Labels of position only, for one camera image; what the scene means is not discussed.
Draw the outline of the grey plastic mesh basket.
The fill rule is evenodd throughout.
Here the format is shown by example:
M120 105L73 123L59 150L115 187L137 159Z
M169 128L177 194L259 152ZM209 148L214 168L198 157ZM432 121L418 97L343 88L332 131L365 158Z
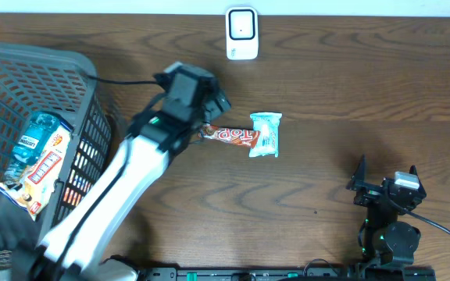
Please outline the grey plastic mesh basket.
M0 194L0 223L18 219L24 239L35 244L79 205L105 167L111 128L89 80L96 69L76 52L0 42L0 180L33 112L63 117L72 140L58 183L44 211L33 220ZM0 243L0 280L10 278L11 248Z

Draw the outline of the white barcode scanner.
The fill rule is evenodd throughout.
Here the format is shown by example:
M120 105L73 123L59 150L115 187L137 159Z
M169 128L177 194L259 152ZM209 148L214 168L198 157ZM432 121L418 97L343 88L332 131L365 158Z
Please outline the white barcode scanner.
M226 53L229 60L253 60L259 54L258 14L252 7L226 11Z

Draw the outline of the cream snack bag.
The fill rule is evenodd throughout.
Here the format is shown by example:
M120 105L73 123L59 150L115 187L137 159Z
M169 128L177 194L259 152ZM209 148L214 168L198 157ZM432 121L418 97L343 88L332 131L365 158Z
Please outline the cream snack bag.
M3 178L0 180L0 193L26 211L32 220L46 207L55 191L55 181L63 167L70 139L70 128L60 124L50 136L38 161L25 168L19 185L9 189Z

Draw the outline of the teal mouthwash bottle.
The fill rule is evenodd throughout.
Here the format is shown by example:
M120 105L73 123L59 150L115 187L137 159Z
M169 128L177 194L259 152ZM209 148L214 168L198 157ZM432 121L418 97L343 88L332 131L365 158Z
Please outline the teal mouthwash bottle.
M41 157L52 133L60 125L60 118L47 112L34 112L23 135L12 149L9 167L3 176L3 183L12 189L19 185L25 168L34 165Z

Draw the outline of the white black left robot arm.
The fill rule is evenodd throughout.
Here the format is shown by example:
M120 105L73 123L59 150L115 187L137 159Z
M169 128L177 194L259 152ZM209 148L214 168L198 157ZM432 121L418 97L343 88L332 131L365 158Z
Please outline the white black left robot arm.
M214 74L175 62L156 75L163 92L133 116L115 157L81 203L35 248L12 253L12 280L98 280L101 257L140 196L203 123L230 110Z

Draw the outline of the red Top chocolate bar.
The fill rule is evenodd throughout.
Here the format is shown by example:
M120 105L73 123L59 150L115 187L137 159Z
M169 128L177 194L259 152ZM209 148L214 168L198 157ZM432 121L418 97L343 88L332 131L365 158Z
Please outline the red Top chocolate bar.
M198 135L206 139L221 141L227 144L254 148L259 139L260 132L257 130L232 129L205 124L199 130Z

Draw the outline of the light teal snack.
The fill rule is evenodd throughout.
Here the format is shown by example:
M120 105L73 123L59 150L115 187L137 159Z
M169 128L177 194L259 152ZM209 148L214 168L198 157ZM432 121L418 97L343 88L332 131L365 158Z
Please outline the light teal snack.
M250 149L249 157L279 155L279 125L282 114L279 112L255 112L250 115L253 130L259 131L255 147Z

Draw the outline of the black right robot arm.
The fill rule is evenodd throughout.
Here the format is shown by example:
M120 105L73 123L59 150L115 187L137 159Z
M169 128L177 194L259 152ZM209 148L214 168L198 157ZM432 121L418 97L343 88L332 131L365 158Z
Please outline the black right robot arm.
M354 204L367 209L358 234L363 256L358 272L363 275L371 269L399 271L412 265L421 233L398 217L414 210L427 196L416 167L411 166L407 173L396 172L394 177L385 177L376 185L366 182L363 156L346 188L355 192Z

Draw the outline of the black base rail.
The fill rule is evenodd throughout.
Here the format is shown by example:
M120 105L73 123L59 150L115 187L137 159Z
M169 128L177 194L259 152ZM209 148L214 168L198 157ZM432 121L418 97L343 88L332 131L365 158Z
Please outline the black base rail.
M273 281L273 280L413 280L435 281L433 269L408 268L403 272L371 269L359 274L342 267L310 265L307 269L143 269L142 281Z

